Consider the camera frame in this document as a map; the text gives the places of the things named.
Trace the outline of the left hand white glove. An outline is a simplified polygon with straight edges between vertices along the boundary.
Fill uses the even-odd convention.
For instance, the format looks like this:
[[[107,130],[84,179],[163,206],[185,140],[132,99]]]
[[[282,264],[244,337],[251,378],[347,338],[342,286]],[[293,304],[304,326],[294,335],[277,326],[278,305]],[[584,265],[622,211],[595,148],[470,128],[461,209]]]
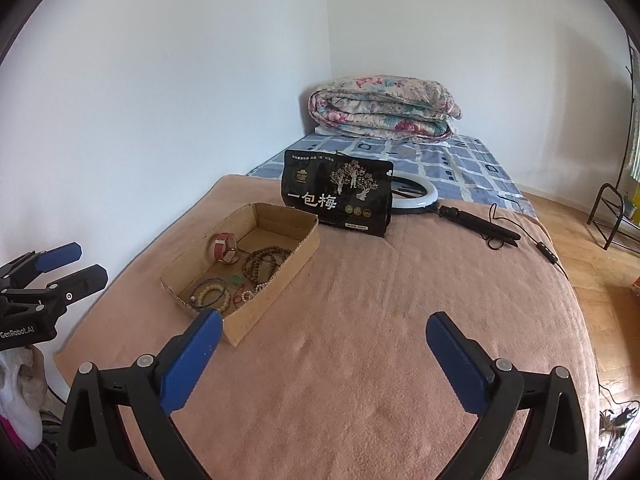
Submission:
[[[30,450],[42,441],[40,408],[47,390],[43,356],[37,348],[1,352],[1,416]]]

